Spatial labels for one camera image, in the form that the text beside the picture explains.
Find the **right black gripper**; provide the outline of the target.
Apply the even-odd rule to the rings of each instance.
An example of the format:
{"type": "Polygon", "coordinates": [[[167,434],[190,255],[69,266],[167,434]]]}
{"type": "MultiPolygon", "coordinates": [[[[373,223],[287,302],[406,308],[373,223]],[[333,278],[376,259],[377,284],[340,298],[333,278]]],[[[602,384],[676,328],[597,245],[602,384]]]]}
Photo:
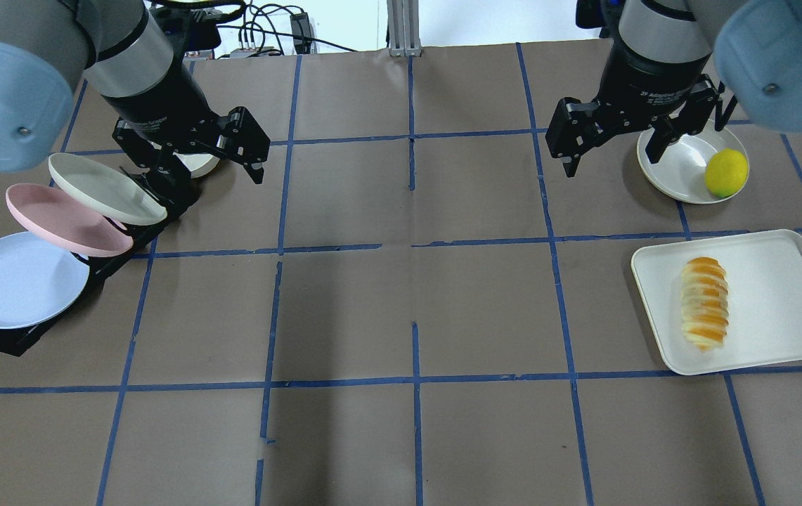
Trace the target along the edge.
{"type": "Polygon", "coordinates": [[[725,83],[714,86],[702,74],[709,58],[658,62],[615,42],[595,100],[558,100],[545,133],[552,158],[561,161],[567,177],[574,177],[588,151],[651,126],[645,154],[656,164],[681,137],[700,134],[710,118],[713,128],[722,131],[732,116],[732,102],[724,103],[725,83]],[[669,116],[680,107],[676,116],[669,116]]]}

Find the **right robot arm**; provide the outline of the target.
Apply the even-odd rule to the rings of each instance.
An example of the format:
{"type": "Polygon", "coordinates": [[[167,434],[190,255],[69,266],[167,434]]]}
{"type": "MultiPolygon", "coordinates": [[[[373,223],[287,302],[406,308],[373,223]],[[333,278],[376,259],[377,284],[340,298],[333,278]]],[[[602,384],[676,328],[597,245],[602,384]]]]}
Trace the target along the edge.
{"type": "Polygon", "coordinates": [[[802,1],[578,1],[576,23],[612,38],[597,95],[564,97],[545,135],[574,176],[581,158],[650,129],[657,163],[684,135],[736,106],[758,126],[802,132],[802,1]]]}

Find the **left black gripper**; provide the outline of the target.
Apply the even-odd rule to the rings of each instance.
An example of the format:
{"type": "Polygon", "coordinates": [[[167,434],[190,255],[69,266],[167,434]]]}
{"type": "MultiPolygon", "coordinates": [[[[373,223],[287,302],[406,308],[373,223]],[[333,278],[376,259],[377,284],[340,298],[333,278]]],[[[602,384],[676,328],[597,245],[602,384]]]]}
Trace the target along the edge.
{"type": "Polygon", "coordinates": [[[102,95],[143,139],[127,141],[125,155],[143,170],[131,179],[169,212],[194,205],[194,183],[180,153],[210,153],[239,164],[255,185],[264,182],[270,138],[243,106],[220,116],[185,67],[171,67],[159,83],[139,95],[102,95]]]}

